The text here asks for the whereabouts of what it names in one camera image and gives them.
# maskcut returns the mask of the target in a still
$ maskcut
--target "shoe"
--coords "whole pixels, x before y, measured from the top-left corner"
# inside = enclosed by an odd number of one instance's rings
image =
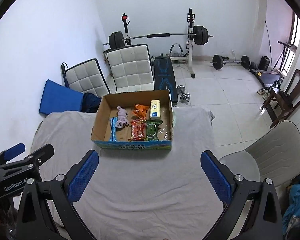
[[[267,100],[269,96],[270,96],[269,92],[266,91],[266,93],[262,96],[262,98],[263,98],[264,100]]]
[[[264,95],[266,92],[267,92],[267,90],[260,88],[257,93],[258,93],[258,95]]]

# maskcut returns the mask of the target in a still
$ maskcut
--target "open box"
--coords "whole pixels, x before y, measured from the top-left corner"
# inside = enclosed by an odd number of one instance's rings
[[[128,127],[117,129],[117,141],[109,141],[111,125],[109,119],[118,116],[117,106],[123,107],[128,112],[128,121],[131,122],[138,117],[132,114],[135,104],[149,106],[151,100],[160,100],[161,120],[159,126],[159,141],[128,141],[131,138],[131,124]],[[147,112],[147,120],[150,119],[150,109]],[[105,95],[100,103],[97,116],[92,128],[91,140],[104,149],[132,149],[132,150],[154,150],[171,149],[172,145],[172,103],[169,90],[152,90],[126,92]]]

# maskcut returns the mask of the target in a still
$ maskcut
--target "wooden chair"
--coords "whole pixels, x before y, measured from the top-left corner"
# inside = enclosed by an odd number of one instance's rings
[[[299,75],[300,77],[300,70],[296,69],[291,81],[287,87],[286,92],[288,93],[289,89],[291,88],[291,85],[296,77],[296,75]],[[265,108],[267,105],[270,104],[271,101],[276,101],[277,104],[274,107],[276,109],[278,106],[280,106],[282,112],[281,114],[273,121],[273,123],[270,125],[270,128],[277,125],[280,121],[287,120],[288,117],[294,112],[295,109],[300,106],[300,101],[296,103],[295,105],[292,104],[293,100],[295,100],[300,95],[300,80],[298,81],[295,88],[288,93],[288,96],[284,96],[282,91],[280,91],[278,88],[271,88],[270,90],[270,96],[266,101],[264,101],[262,108]]]

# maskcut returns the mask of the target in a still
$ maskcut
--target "bedsheet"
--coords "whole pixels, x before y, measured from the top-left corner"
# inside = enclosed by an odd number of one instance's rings
[[[74,207],[100,239],[202,239],[222,212],[222,203],[200,165],[204,150],[215,151],[210,113],[200,107],[174,107],[172,150],[106,150],[90,140],[95,113],[48,115],[32,151],[46,143],[54,156],[40,167],[52,180],[78,163],[89,149],[99,166]],[[62,222],[49,201],[53,219]]]

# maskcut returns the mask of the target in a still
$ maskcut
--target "blue clothing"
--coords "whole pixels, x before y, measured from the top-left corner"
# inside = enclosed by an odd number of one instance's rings
[[[300,218],[300,183],[291,187],[289,202],[290,206],[282,217],[283,234],[286,233],[289,221],[293,215]]]

